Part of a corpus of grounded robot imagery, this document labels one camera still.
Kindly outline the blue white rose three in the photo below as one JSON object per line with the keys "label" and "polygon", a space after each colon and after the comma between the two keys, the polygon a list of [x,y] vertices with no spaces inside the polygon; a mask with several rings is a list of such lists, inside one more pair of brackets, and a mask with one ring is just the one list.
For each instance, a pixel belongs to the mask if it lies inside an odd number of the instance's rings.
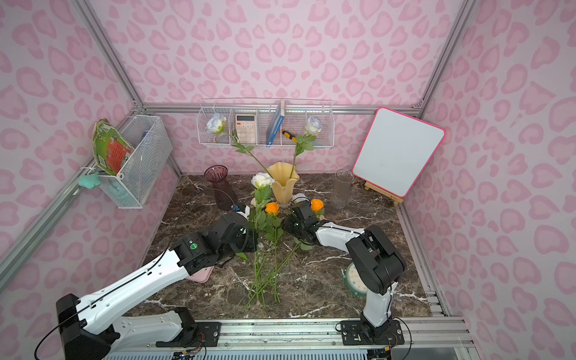
{"label": "blue white rose three", "polygon": [[[255,187],[253,192],[253,213],[252,224],[256,231],[256,240],[259,242],[263,237],[265,242],[270,242],[274,234],[271,216],[266,212],[267,205],[272,201],[272,184],[274,179],[268,172],[259,172],[253,176],[251,184]],[[264,275],[265,258],[263,246],[256,246],[254,255],[254,281],[253,295],[262,305],[266,303],[265,289],[267,287],[267,277]]]}

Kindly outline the blue white rose two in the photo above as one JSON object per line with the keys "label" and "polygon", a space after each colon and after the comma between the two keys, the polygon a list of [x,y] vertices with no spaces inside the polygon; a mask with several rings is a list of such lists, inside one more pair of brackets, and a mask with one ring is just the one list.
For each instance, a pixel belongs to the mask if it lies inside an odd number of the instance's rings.
{"label": "blue white rose two", "polygon": [[289,174],[290,179],[296,173],[297,157],[306,151],[311,151],[314,149],[314,142],[316,141],[317,135],[322,131],[322,129],[322,123],[318,118],[313,116],[307,117],[304,126],[304,134],[301,136],[296,136],[297,142],[295,142],[295,151],[292,156],[292,166],[291,172]]}

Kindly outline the blue white rose one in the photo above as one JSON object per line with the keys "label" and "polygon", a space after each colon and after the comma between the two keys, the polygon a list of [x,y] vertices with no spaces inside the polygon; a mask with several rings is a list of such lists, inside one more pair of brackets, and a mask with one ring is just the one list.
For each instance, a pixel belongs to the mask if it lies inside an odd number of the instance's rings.
{"label": "blue white rose one", "polygon": [[268,169],[263,165],[263,163],[257,159],[257,157],[253,154],[252,150],[254,149],[251,145],[245,145],[241,142],[237,130],[229,130],[229,125],[227,124],[227,118],[221,115],[218,112],[215,112],[210,120],[208,120],[205,130],[210,134],[214,135],[222,135],[225,134],[230,138],[231,146],[236,148],[238,153],[248,155],[253,158],[264,170],[265,172],[272,177],[272,174],[268,171]]}

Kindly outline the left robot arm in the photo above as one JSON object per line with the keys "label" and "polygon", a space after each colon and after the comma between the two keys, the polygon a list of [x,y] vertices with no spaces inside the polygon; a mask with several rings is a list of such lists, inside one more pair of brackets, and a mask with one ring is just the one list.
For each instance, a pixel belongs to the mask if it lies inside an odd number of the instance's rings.
{"label": "left robot arm", "polygon": [[160,290],[238,253],[256,247],[249,210],[229,211],[211,226],[192,232],[161,255],[105,288],[56,303],[58,333],[66,359],[104,359],[131,347],[198,347],[220,326],[201,329],[183,307],[153,316],[127,312]]}

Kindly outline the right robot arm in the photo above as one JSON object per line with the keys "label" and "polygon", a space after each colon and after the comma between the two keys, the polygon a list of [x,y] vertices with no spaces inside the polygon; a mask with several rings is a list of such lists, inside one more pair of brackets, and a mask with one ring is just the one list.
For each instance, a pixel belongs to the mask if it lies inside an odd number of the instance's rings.
{"label": "right robot arm", "polygon": [[392,298],[407,263],[380,227],[354,229],[320,220],[306,201],[293,205],[281,225],[286,233],[306,245],[347,252],[367,287],[361,321],[373,330],[388,326],[392,319]]}

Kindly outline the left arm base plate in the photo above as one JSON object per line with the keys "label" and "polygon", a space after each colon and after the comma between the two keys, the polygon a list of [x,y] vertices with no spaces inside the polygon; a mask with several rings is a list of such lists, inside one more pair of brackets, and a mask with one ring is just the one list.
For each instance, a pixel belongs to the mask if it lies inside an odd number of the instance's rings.
{"label": "left arm base plate", "polygon": [[221,322],[197,322],[195,325],[186,325],[177,336],[169,341],[157,341],[157,348],[187,348],[195,349],[201,344],[206,347],[218,345]]}

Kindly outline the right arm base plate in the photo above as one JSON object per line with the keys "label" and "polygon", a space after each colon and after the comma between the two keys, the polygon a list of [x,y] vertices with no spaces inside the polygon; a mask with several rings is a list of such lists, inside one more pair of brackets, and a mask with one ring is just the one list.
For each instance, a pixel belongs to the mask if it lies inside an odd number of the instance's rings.
{"label": "right arm base plate", "polygon": [[373,327],[364,320],[343,320],[334,329],[342,337],[344,346],[383,345],[396,347],[404,345],[404,333],[396,319],[385,322],[380,327]]}

